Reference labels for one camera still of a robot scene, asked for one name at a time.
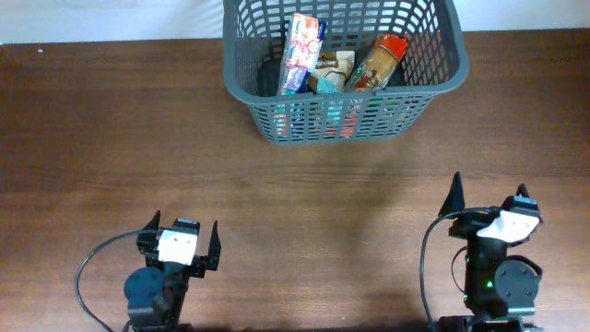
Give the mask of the red spaghetti packet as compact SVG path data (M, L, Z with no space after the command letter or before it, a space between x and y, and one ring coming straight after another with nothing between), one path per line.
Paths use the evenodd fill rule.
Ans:
M407 50L407 40L395 34L380 34L368 54L351 72L344 87L345 92L372 92L387 86L400 60ZM364 100L350 100L340 136L350 138L355 132L359 119L365 117L371 123L376 117L378 101L367 100L366 110L360 115Z

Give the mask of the teal snack packet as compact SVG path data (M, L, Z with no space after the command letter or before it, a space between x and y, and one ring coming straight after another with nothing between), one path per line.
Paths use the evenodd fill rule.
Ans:
M316 83L317 94L334 94L340 93L341 90L333 84L330 80L319 77ZM342 113L342 102L341 101L330 101L328 102L328 111L326 113L326 129L324 133L327 136L335 136L337 128L340 122Z

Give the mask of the beige brown snack pouch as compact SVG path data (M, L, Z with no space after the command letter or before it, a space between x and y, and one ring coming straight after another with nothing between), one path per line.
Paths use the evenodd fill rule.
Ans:
M343 92L354 64L354 51L321 52L316 67L308 79L308 88L316 93L317 80L319 77L323 77L330 80Z

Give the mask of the grey plastic lattice basket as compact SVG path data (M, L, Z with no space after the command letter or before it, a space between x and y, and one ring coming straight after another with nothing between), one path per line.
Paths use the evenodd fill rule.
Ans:
M468 75L452 0L224 0L223 7L226 88L276 145L398 136L435 97L458 88ZM325 22L323 50L352 51L357 63L385 33L407 40L407 52L382 89L279 96L279 64L295 13Z

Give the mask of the Kleenex tissue multipack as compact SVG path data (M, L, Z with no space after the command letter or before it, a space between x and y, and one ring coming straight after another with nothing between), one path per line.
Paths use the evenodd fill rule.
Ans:
M318 18L301 13L291 16L279 65L278 96L307 91L308 78L317 65L326 28L327 22Z

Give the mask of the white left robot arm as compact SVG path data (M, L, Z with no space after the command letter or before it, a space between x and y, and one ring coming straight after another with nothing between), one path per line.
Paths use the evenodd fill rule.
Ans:
M183 304L191 279L218 270L222 253L218 222L212 224L207 251L200 255L199 221L178 218L162 228L160 219L158 210L136 233L137 251L145 265L124 283L128 325L134 331L193 331L192 324L181 321Z

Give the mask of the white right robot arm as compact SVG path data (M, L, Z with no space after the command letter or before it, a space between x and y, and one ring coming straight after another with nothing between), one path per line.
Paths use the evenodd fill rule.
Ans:
M542 224L537 201L524 184L499 207L467 208L460 175L452 181L439 216L453 224L448 234L466 241L464 304L472 315L443 316L440 331L524 331L533 315L542 268L508 250L527 242Z

